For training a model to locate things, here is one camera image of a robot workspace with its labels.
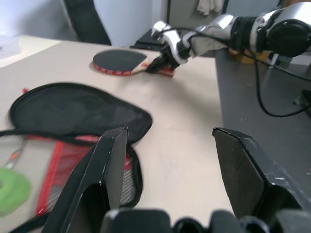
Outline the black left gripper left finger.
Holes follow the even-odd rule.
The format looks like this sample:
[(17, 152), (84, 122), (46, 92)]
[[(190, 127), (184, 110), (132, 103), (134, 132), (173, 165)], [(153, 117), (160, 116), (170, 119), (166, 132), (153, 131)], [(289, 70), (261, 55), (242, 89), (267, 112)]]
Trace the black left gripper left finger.
[(45, 224), (47, 233), (98, 233), (119, 207), (128, 129), (105, 132), (73, 169)]

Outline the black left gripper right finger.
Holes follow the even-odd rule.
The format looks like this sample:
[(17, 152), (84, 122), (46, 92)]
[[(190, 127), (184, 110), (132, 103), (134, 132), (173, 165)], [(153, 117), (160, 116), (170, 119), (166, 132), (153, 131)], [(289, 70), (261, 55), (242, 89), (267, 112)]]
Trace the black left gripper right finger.
[(311, 202), (289, 173), (244, 133), (214, 128), (221, 175), (237, 217), (273, 219), (281, 209), (310, 211)]

